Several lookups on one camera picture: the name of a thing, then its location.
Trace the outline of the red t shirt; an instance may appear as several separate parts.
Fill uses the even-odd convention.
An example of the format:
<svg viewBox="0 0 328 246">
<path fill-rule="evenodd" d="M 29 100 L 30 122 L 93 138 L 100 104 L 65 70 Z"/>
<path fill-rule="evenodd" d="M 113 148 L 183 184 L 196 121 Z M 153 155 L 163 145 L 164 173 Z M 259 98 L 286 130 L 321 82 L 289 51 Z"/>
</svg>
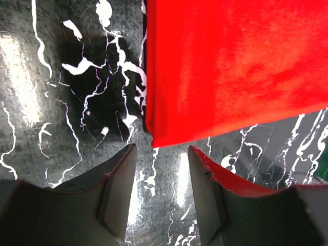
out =
<svg viewBox="0 0 328 246">
<path fill-rule="evenodd" d="M 152 147 L 327 107 L 327 1 L 147 1 Z"/>
</svg>

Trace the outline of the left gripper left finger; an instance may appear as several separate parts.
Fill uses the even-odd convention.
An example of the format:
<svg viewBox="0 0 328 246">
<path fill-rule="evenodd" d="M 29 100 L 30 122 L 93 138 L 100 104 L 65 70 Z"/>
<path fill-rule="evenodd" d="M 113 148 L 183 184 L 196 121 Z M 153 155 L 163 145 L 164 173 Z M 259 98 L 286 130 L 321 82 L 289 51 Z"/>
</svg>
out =
<svg viewBox="0 0 328 246">
<path fill-rule="evenodd" d="M 137 147 L 56 188 L 1 181 L 1 245 L 124 245 Z"/>
</svg>

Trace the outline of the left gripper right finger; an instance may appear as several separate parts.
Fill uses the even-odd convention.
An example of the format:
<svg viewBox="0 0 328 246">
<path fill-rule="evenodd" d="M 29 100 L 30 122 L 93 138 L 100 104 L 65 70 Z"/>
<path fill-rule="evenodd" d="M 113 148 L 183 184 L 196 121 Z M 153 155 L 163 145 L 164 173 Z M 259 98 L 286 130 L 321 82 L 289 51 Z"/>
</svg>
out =
<svg viewBox="0 0 328 246">
<path fill-rule="evenodd" d="M 188 149 L 202 245 L 327 245 L 327 185 L 273 190 Z"/>
</svg>

